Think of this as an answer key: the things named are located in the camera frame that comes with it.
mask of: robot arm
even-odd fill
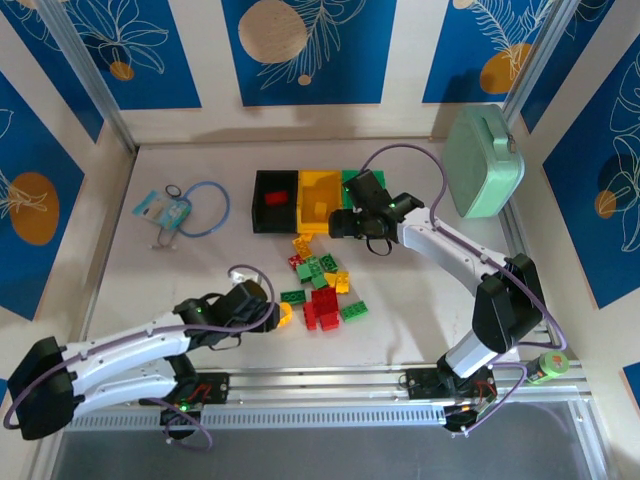
[[[243,328],[265,317],[269,308],[264,290],[247,280],[226,295],[186,300],[146,325],[102,339],[65,346],[54,337],[40,340],[7,382],[14,401],[24,397],[16,407],[23,438],[45,437],[74,417],[118,403],[140,398],[183,400],[198,384],[185,353],[216,345],[230,335],[206,328],[267,332],[280,321],[275,304],[266,321],[251,330]],[[57,371],[32,386],[52,368]]]
[[[542,320],[542,313],[526,294],[495,265],[508,270],[544,302],[534,263],[526,255],[508,258],[486,249],[439,219],[432,220],[430,210],[412,195],[391,198],[369,170],[344,187],[354,210],[331,214],[332,237],[385,239],[390,247],[393,242],[415,250],[436,261],[475,297],[471,331],[440,358],[437,369],[412,378],[421,398],[473,395],[475,389],[470,385],[487,379],[487,365]],[[480,258],[473,250],[481,253]]]

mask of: green lego brick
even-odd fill
[[[282,292],[280,301],[287,302],[289,305],[300,305],[307,301],[307,294],[304,290],[292,290],[290,292]]]
[[[321,288],[329,286],[329,282],[327,282],[327,279],[324,278],[324,274],[322,273],[313,277],[311,279],[311,283],[313,283],[313,286],[316,288],[316,290],[320,290]]]
[[[309,268],[309,265],[307,265],[306,263],[302,263],[302,264],[298,265],[296,267],[296,273],[298,274],[298,277],[300,278],[300,283],[310,282],[311,279],[313,278],[313,274],[311,273],[311,269]]]
[[[325,272],[336,273],[338,271],[338,264],[333,259],[330,253],[320,257],[320,265],[324,268]]]
[[[342,171],[342,183],[346,182],[347,180],[351,180],[353,177],[358,175],[358,173],[360,173],[360,170],[343,170]],[[382,185],[382,188],[386,188],[387,187],[387,181],[384,178],[384,172],[382,170],[374,170],[373,174],[375,175],[375,177],[380,182],[380,185]],[[344,189],[344,187],[342,187],[342,208],[353,208],[353,203],[351,202],[351,197],[349,197],[349,194]]]
[[[342,319],[345,322],[351,322],[360,317],[363,317],[369,312],[369,309],[365,305],[363,301],[354,303],[353,305],[349,305],[348,307],[344,307],[340,310],[340,314],[342,315]]]
[[[317,277],[319,275],[322,275],[322,267],[320,266],[320,260],[318,260],[318,257],[312,255],[309,258],[307,258],[306,262],[307,266],[309,267],[309,270],[311,271],[311,277]]]

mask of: black box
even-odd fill
[[[266,194],[282,191],[288,195],[285,205],[270,207],[265,203]],[[251,207],[253,233],[296,233],[297,201],[297,170],[258,170]]]

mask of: red block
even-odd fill
[[[280,205],[286,205],[288,201],[289,194],[286,190],[266,193],[264,196],[264,203],[266,203],[269,207],[279,207]]]
[[[296,270],[296,268],[298,268],[298,265],[302,265],[303,263],[304,260],[300,255],[294,255],[293,257],[289,258],[289,265],[291,265],[291,268],[294,271]]]
[[[316,318],[340,312],[335,288],[323,288],[312,291],[311,303],[313,303],[313,313]]]
[[[318,322],[316,316],[313,313],[313,304],[307,302],[302,306],[304,312],[304,323],[307,325],[307,330],[315,330],[318,328]]]
[[[330,313],[320,317],[320,327],[322,327],[323,332],[326,332],[327,330],[335,330],[339,326],[340,319],[338,318],[337,313]]]

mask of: blue cable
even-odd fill
[[[220,185],[219,183],[216,183],[216,182],[199,182],[199,183],[196,183],[191,188],[189,188],[189,190],[187,190],[185,192],[185,194],[181,198],[179,198],[177,200],[178,201],[186,200],[188,202],[189,201],[188,200],[189,195],[191,195],[198,188],[204,187],[204,186],[216,187],[218,190],[220,190],[222,192],[222,195],[224,195],[224,200],[225,200],[225,202],[227,204],[227,207],[226,207],[224,215],[222,216],[220,221],[218,223],[216,223],[213,227],[211,227],[209,230],[205,230],[204,232],[189,233],[189,232],[185,232],[184,230],[182,230],[182,227],[178,226],[178,231],[182,235],[184,235],[185,237],[189,237],[189,238],[204,237],[205,235],[209,235],[210,233],[213,233],[213,232],[219,230],[225,224],[225,222],[229,218],[229,214],[231,213],[231,197],[229,197],[229,193],[227,192],[227,190],[222,185]]]

